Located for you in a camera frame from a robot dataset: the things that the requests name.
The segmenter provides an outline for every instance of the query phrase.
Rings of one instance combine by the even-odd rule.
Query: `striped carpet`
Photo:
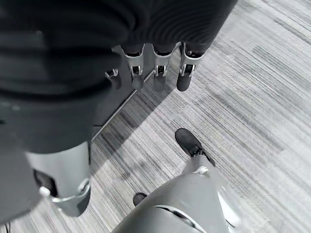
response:
[[[311,3],[241,0],[193,77],[152,81],[93,144],[92,196],[79,218],[46,201],[14,233],[108,233],[187,159],[174,132],[190,129],[216,161],[243,212],[245,233],[311,232]]]

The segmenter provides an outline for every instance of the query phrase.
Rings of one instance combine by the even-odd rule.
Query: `black shoe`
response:
[[[136,193],[135,196],[133,197],[133,204],[137,206],[139,203],[142,202],[146,198],[146,194],[144,193]]]
[[[198,154],[205,155],[210,163],[215,166],[215,161],[207,155],[204,148],[202,147],[201,142],[189,130],[177,130],[175,132],[175,139],[181,149],[183,149],[187,155],[190,157],[194,157]]]

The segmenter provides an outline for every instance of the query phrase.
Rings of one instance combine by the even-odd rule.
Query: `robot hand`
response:
[[[182,42],[177,89],[185,91],[235,3],[1,2],[0,113],[25,148],[40,193],[69,216],[87,207],[96,106],[111,83],[121,85],[121,57],[111,48],[121,45],[132,85],[140,89],[144,44],[153,44],[154,85],[161,91],[172,51]]]

